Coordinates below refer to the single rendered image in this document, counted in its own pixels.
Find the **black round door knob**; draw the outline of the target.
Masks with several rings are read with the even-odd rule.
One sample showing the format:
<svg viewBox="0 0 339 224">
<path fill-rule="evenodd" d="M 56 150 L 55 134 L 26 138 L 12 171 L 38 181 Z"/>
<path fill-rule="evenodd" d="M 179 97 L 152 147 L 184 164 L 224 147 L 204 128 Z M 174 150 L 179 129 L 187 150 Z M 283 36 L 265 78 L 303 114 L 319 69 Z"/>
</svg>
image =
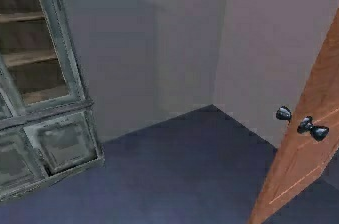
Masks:
<svg viewBox="0 0 339 224">
<path fill-rule="evenodd" d="M 299 134 L 309 133 L 316 141 L 323 141 L 327 137 L 329 131 L 330 129 L 326 126 L 314 125 L 311 116 L 306 116 L 297 127 L 297 132 Z"/>
<path fill-rule="evenodd" d="M 292 112 L 290 109 L 286 106 L 281 106 L 277 111 L 276 111 L 276 118 L 278 120 L 284 120 L 290 122 L 292 119 Z"/>
</svg>

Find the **grey glass-front cupboard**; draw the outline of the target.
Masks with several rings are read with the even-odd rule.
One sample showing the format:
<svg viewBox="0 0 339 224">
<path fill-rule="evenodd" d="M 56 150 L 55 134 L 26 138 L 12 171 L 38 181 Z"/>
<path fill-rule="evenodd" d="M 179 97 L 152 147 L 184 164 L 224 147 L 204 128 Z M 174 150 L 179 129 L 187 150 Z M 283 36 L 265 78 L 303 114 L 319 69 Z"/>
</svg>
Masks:
<svg viewBox="0 0 339 224">
<path fill-rule="evenodd" d="M 63 0 L 0 0 L 0 204 L 103 161 Z"/>
</svg>

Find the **brown wooden room door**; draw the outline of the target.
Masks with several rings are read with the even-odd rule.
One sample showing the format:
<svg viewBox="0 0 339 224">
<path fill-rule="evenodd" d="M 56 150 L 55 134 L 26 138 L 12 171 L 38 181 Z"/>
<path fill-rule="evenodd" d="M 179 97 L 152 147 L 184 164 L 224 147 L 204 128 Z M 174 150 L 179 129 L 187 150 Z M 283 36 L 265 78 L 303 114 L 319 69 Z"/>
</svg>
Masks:
<svg viewBox="0 0 339 224">
<path fill-rule="evenodd" d="M 330 129 L 323 141 L 297 127 L 306 117 Z M 339 7 L 315 60 L 292 119 L 253 206 L 248 224 L 263 224 L 311 185 L 339 148 Z"/>
</svg>

